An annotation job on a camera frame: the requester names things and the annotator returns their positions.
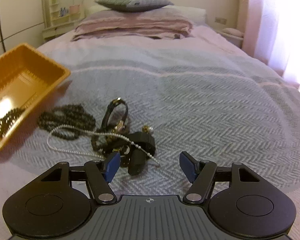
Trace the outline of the golden plastic tray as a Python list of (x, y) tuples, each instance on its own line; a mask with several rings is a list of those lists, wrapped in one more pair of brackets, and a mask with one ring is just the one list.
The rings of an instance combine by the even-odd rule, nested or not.
[(0, 150), (70, 73), (26, 43), (0, 55)]

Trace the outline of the black jewelry pile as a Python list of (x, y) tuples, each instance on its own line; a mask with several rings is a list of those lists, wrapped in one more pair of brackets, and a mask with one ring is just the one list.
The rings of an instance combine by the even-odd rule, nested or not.
[(155, 140), (148, 126), (143, 126), (142, 131), (130, 133), (128, 127), (123, 133), (113, 133), (96, 130), (97, 135), (91, 137), (91, 145), (95, 152), (101, 152), (108, 157), (112, 152), (119, 152), (120, 166), (128, 168), (128, 174), (137, 176), (146, 166), (149, 159), (157, 161), (154, 157)]

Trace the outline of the grey striped bedspread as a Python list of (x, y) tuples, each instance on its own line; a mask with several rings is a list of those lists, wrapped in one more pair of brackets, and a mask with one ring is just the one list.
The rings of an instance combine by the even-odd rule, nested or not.
[(245, 163), (288, 192), (300, 186), (300, 93), (264, 63), (208, 27), (183, 40), (71, 37), (39, 47), (71, 70), (44, 108), (80, 103), (100, 122), (121, 97), (131, 130), (154, 128), (160, 166), (148, 163), (137, 177), (119, 170), (117, 194), (183, 194), (181, 151)]

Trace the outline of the pink cushion on nightstand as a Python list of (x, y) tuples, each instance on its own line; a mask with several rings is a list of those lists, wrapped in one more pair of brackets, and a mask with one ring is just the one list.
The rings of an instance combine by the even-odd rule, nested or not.
[(228, 35), (232, 35), (232, 36), (236, 36), (236, 37), (244, 37), (244, 33), (234, 29), (234, 28), (224, 28), (222, 30), (223, 33), (228, 34)]

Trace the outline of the white vanity dressing table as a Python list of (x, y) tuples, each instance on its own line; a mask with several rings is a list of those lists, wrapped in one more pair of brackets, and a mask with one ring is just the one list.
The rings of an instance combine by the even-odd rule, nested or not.
[(44, 42), (62, 36), (73, 30), (84, 18), (84, 7), (81, 4), (81, 13), (70, 15), (69, 7), (60, 5), (59, 0), (49, 0), (50, 25), (42, 32)]

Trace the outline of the folded pink blanket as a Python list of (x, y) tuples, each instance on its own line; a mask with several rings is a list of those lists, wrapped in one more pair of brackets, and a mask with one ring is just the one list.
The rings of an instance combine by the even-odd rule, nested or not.
[(175, 8), (146, 12), (102, 10), (81, 21), (71, 40), (133, 35), (173, 40), (189, 37), (192, 29), (193, 23)]

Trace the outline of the white pillow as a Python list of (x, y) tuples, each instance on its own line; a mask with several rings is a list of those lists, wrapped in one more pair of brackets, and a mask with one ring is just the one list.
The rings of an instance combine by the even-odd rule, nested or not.
[[(182, 7), (176, 5), (167, 5), (164, 8), (170, 8), (179, 11), (181, 14), (183, 14), (185, 17), (191, 20), (195, 25), (207, 24), (207, 19), (206, 19), (207, 13), (205, 9), (194, 8), (194, 7)], [(104, 10), (109, 10), (109, 8), (96, 4), (88, 8), (85, 8), (84, 12), (85, 12), (85, 16), (87, 17), (95, 12), (104, 11)]]

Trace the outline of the pink storage box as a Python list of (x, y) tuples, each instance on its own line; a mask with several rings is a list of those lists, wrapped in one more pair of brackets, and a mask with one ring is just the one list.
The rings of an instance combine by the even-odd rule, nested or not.
[(80, 4), (74, 4), (69, 7), (69, 14), (75, 15), (81, 13), (81, 5)]

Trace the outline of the green checked pillow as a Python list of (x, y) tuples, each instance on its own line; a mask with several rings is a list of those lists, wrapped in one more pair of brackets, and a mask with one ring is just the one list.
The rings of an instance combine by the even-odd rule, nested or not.
[(95, 3), (120, 12), (144, 12), (174, 5), (170, 0), (95, 0)]

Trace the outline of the white sliding wardrobe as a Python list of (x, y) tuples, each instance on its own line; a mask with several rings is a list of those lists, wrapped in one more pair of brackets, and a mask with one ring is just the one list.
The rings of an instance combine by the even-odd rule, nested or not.
[(38, 48), (44, 28), (43, 0), (0, 0), (0, 55), (21, 43)]

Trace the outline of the wall power socket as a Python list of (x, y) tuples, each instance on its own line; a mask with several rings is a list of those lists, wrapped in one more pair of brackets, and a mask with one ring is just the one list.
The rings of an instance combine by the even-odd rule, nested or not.
[(215, 23), (226, 25), (227, 24), (227, 19), (226, 18), (221, 18), (221, 17), (216, 17), (215, 18)]

